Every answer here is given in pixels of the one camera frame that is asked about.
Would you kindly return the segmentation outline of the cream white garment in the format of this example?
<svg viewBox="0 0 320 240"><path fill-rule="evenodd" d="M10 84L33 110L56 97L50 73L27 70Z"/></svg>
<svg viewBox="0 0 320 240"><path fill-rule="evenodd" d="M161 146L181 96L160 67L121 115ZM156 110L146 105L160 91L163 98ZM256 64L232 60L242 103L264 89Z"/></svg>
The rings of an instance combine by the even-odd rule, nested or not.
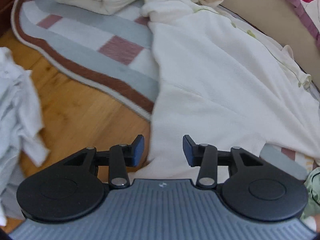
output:
<svg viewBox="0 0 320 240"><path fill-rule="evenodd" d="M239 146L299 180L319 161L319 101L287 50L198 0L144 0L159 66L148 163L131 179L196 179L182 149Z"/></svg>

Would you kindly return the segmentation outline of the pale blue crumpled cloth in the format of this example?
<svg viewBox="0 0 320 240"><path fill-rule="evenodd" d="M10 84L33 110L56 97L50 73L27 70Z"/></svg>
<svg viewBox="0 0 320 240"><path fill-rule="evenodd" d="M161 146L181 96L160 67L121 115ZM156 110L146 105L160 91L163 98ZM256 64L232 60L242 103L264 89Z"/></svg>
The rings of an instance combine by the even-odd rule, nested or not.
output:
<svg viewBox="0 0 320 240"><path fill-rule="evenodd" d="M1 225L22 219L16 192L24 175L19 166L24 152L37 167L49 153L39 132L43 129L39 97L31 72L17 65L11 51L1 48Z"/></svg>

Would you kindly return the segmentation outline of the checkered floor rug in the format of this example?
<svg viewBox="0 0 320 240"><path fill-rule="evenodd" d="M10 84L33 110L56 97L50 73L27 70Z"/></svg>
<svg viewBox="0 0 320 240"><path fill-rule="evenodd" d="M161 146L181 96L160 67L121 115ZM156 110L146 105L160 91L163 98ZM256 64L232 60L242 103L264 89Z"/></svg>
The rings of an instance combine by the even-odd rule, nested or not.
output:
<svg viewBox="0 0 320 240"><path fill-rule="evenodd" d="M152 33L148 21L140 14L143 0L133 0L113 15L97 14L55 0L16 0L11 23L23 43L40 51L52 64L71 78L95 87L122 101L150 121L159 93L159 66L151 52ZM241 31L253 34L264 45L282 53L283 47L233 12L219 7ZM103 54L100 49L119 52L119 59ZM198 168L187 167L182 150L165 157L168 165L151 163L151 170L142 168L134 178L194 178ZM306 180L317 162L300 152L266 144L259 153L263 160L286 171L299 180Z"/></svg>

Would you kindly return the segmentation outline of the beige bed base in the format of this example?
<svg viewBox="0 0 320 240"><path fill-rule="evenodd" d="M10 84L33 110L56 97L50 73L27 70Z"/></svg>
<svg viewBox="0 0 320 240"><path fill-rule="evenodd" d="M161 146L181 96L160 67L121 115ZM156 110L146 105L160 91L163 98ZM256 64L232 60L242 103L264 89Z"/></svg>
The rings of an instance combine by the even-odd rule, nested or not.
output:
<svg viewBox="0 0 320 240"><path fill-rule="evenodd" d="M319 87L319 48L287 0L224 0L238 14L281 45L289 45L295 61Z"/></svg>

